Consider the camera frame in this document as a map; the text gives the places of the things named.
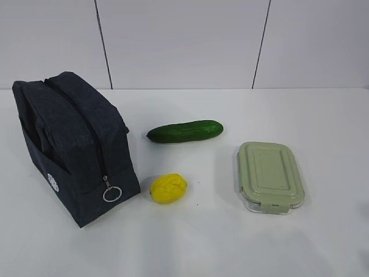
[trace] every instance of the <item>food container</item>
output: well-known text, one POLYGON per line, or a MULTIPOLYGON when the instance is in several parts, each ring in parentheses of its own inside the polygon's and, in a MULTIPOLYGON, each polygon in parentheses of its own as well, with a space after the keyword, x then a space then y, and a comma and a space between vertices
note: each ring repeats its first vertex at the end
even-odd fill
POLYGON ((305 197, 292 151, 276 143, 244 143, 238 152, 240 193, 253 212, 289 214, 305 197))

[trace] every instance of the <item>insulated bag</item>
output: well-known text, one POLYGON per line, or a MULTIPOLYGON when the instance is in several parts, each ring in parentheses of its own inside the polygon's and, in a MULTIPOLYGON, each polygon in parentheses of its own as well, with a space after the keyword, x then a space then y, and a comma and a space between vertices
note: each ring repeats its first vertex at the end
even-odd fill
POLYGON ((80 227, 140 193, 116 107, 72 72, 13 84, 34 165, 80 227))

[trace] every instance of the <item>yellow lemon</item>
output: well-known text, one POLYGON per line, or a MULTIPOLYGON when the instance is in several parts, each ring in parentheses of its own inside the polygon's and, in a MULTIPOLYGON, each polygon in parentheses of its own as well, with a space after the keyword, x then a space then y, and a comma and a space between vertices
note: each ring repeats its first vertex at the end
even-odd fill
POLYGON ((150 194, 155 202, 169 204, 185 195, 187 182, 179 174, 164 175, 155 180, 150 194))

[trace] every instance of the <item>cucumber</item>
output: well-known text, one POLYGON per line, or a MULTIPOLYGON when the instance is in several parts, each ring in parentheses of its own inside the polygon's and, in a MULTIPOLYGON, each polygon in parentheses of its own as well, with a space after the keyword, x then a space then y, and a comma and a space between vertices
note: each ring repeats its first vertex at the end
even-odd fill
POLYGON ((170 124, 151 130, 147 137, 155 143, 185 143, 219 136, 223 126, 214 120, 170 124))

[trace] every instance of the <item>metal ring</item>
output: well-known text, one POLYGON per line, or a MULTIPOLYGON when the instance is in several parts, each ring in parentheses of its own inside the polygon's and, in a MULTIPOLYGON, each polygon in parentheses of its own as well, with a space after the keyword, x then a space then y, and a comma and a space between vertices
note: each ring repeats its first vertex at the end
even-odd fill
POLYGON ((106 190, 105 190, 105 192, 104 192, 104 194, 103 194, 103 199, 104 199, 104 201, 105 202, 116 202, 120 197, 122 196, 122 189, 120 188, 120 187, 118 187, 118 186, 110 186, 109 188, 107 188, 106 190), (119 195, 115 198, 115 199, 113 199, 113 200, 107 200, 106 198, 105 198, 105 194, 108 192, 108 191, 110 191, 111 189, 117 189, 117 190, 119 190, 119 195))

